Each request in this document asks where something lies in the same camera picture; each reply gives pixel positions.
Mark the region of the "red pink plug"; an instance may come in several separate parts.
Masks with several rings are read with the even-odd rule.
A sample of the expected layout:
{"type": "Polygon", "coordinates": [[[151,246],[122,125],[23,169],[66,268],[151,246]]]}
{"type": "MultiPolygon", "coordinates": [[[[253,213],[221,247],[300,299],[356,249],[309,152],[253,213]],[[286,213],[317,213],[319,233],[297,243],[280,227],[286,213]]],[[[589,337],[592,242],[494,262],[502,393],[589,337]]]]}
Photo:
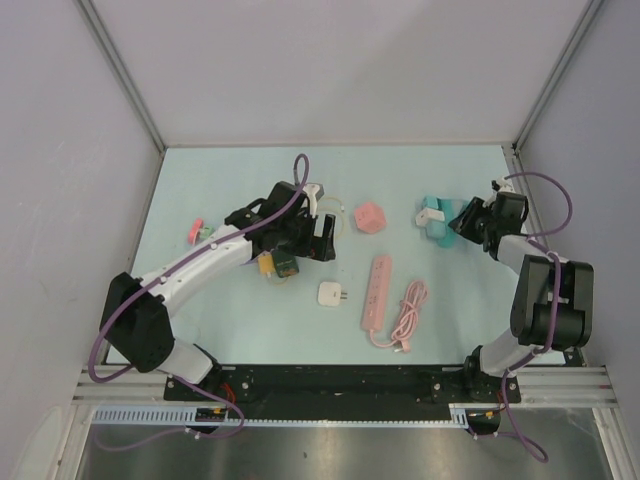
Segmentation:
{"type": "Polygon", "coordinates": [[[201,218],[197,218],[192,224],[187,236],[187,240],[190,245],[196,244],[198,237],[200,235],[200,229],[202,228],[202,225],[203,225],[203,220],[201,218]]]}

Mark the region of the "teal plug lower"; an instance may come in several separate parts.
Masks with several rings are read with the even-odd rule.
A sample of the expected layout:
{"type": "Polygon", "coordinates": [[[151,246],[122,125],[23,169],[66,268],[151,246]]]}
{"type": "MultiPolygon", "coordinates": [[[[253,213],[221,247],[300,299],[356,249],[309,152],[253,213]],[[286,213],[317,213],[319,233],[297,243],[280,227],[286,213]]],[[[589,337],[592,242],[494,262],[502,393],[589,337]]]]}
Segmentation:
{"type": "Polygon", "coordinates": [[[433,240],[442,240],[447,235],[446,224],[440,221],[430,221],[425,226],[426,235],[433,240]]]}

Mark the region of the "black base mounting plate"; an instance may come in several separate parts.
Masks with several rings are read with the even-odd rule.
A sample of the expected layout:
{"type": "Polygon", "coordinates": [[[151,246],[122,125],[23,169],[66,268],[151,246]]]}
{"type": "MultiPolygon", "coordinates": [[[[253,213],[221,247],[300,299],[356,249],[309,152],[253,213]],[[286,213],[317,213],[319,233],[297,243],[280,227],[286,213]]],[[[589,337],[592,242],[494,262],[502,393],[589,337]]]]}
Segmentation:
{"type": "Polygon", "coordinates": [[[463,365],[225,365],[196,386],[227,400],[248,403],[269,394],[409,394],[430,403],[521,401],[518,382],[463,365]]]}

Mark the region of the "teal plug upper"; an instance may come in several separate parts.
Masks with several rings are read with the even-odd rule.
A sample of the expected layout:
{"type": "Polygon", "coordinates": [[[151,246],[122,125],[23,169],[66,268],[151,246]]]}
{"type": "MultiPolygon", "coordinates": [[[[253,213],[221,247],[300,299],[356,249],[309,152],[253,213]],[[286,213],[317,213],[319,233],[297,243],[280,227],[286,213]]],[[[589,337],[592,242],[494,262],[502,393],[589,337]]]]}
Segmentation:
{"type": "Polygon", "coordinates": [[[425,196],[421,203],[421,208],[429,208],[433,210],[440,210],[440,199],[436,196],[425,196]]]}

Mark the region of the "teal power strip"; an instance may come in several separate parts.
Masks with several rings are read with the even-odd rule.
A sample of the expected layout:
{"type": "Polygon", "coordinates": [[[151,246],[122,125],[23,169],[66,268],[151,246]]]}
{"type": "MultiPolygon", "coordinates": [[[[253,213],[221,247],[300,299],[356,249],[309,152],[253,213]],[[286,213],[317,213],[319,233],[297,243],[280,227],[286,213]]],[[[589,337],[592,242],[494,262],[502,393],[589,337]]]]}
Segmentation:
{"type": "Polygon", "coordinates": [[[449,226],[467,206],[462,199],[448,199],[436,196],[425,196],[421,209],[415,216],[415,225],[425,230],[426,237],[434,241],[440,248],[452,248],[456,234],[449,226]]]}

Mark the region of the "pink power strip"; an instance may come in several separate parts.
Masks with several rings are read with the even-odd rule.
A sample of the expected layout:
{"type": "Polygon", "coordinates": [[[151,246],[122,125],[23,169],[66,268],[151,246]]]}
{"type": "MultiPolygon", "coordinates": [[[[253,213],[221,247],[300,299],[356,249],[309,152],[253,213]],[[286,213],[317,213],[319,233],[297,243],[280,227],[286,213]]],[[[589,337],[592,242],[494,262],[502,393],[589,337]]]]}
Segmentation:
{"type": "Polygon", "coordinates": [[[364,331],[379,332],[383,327],[392,265],[389,255],[376,256],[372,261],[361,318],[364,331]]]}

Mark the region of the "white plug on teal strip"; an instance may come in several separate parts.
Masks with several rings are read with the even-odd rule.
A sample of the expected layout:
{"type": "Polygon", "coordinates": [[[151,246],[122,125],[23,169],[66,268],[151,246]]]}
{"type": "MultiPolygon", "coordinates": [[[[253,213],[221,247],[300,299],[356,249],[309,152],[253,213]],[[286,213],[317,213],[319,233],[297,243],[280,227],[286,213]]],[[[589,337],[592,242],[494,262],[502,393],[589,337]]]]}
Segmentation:
{"type": "Polygon", "coordinates": [[[445,215],[441,210],[429,207],[423,208],[415,217],[415,224],[425,228],[430,222],[445,222],[445,215]]]}

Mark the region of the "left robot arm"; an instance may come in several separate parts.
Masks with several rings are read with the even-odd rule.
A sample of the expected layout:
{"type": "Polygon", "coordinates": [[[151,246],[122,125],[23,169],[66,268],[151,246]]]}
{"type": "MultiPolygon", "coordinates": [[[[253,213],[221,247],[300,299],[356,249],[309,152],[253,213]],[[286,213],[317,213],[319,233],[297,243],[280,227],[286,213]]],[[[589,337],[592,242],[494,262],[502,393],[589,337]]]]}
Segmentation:
{"type": "Polygon", "coordinates": [[[128,273],[110,283],[100,334],[140,373],[159,370],[186,381],[197,398],[214,397],[221,387],[218,364],[201,347],[174,336],[172,317],[208,282],[259,256],[280,250],[320,262],[336,257],[335,217],[315,232],[324,188],[281,181],[267,198],[232,212],[207,239],[174,262],[135,278],[128,273]]]}

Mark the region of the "purple socket block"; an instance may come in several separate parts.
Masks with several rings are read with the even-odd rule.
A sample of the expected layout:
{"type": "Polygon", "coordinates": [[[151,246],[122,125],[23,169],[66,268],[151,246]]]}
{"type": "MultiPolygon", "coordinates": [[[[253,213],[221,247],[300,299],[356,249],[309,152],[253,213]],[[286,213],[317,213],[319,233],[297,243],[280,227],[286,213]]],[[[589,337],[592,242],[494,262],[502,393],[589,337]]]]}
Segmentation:
{"type": "Polygon", "coordinates": [[[241,266],[246,266],[246,265],[251,265],[251,264],[257,263],[258,259],[259,259],[259,256],[258,257],[254,257],[254,258],[252,258],[250,260],[247,260],[246,262],[242,263],[241,266]]]}

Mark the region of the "yellow plug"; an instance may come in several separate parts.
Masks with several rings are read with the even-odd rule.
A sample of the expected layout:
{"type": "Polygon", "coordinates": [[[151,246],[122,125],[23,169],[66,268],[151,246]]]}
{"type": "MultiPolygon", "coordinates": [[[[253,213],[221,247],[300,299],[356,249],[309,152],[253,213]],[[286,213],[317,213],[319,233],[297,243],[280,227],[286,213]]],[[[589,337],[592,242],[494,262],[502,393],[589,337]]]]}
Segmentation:
{"type": "Polygon", "coordinates": [[[261,275],[270,278],[275,272],[275,264],[270,253],[264,253],[257,258],[257,264],[261,275]]]}

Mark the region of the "dark green charger block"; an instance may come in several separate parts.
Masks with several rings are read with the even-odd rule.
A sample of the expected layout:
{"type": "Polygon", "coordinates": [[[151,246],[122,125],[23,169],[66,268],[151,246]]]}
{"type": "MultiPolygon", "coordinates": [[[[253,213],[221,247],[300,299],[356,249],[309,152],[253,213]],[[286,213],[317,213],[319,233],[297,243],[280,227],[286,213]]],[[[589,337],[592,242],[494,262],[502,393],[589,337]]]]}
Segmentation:
{"type": "Polygon", "coordinates": [[[279,278],[286,279],[299,273],[299,265],[294,255],[275,250],[272,253],[272,259],[276,275],[279,278]]]}

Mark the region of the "white charger plug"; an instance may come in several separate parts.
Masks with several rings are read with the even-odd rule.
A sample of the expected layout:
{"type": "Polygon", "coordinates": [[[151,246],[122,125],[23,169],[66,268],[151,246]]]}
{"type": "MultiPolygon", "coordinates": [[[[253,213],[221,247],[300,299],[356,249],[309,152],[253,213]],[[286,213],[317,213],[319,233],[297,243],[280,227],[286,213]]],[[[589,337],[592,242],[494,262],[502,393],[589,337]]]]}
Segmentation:
{"type": "Polygon", "coordinates": [[[347,298],[347,292],[338,282],[324,281],[318,286],[317,302],[320,306],[338,307],[347,298]]]}

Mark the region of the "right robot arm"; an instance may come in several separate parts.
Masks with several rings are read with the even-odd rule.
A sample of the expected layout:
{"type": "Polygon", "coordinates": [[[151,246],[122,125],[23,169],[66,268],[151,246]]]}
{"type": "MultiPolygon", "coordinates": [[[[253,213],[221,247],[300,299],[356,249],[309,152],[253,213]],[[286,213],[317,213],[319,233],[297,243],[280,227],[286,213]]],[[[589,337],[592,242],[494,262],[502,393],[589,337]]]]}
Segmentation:
{"type": "Polygon", "coordinates": [[[591,337],[594,268],[569,260],[523,232],[529,204],[525,196],[498,192],[479,197],[449,222],[462,238],[518,275],[509,328],[476,347],[461,373],[463,393],[476,402],[511,400],[509,380],[549,351],[585,346],[591,337]]]}

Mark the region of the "green small adapter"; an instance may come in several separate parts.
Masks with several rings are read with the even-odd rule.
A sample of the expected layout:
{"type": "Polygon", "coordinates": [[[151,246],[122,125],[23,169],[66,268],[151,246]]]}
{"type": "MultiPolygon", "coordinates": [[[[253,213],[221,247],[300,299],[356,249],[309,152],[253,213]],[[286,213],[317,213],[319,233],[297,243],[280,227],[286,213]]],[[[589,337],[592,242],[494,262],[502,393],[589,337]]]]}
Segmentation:
{"type": "Polygon", "coordinates": [[[210,226],[205,226],[199,229],[200,238],[208,238],[214,233],[214,229],[210,226]]]}

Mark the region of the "pink cube socket adapter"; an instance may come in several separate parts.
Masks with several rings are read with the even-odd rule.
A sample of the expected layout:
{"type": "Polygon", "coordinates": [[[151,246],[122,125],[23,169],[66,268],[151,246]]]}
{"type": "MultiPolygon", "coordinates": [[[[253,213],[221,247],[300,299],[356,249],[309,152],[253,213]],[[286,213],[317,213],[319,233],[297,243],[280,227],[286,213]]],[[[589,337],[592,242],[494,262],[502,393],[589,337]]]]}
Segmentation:
{"type": "Polygon", "coordinates": [[[386,225],[384,210],[374,202],[366,202],[354,210],[356,227],[367,234],[375,234],[386,225]]]}

